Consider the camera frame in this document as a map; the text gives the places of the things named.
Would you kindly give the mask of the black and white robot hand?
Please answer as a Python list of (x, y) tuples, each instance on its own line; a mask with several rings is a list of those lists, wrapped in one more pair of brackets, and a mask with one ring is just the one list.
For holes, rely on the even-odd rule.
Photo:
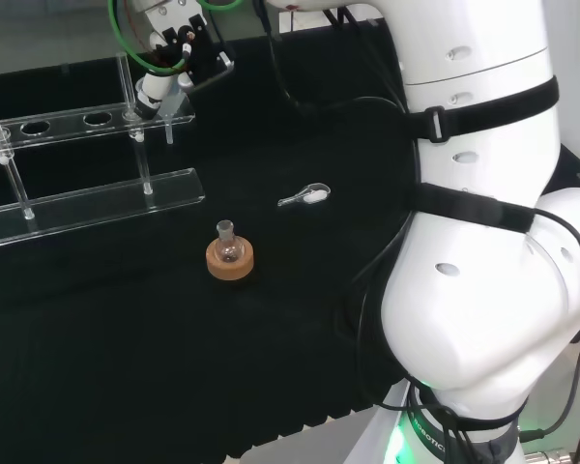
[(158, 114), (174, 85), (189, 94), (234, 71), (226, 47), (213, 41), (199, 2), (131, 1), (130, 5), (148, 19), (149, 45), (160, 59), (154, 71), (146, 72), (135, 97), (135, 112), (142, 119)]

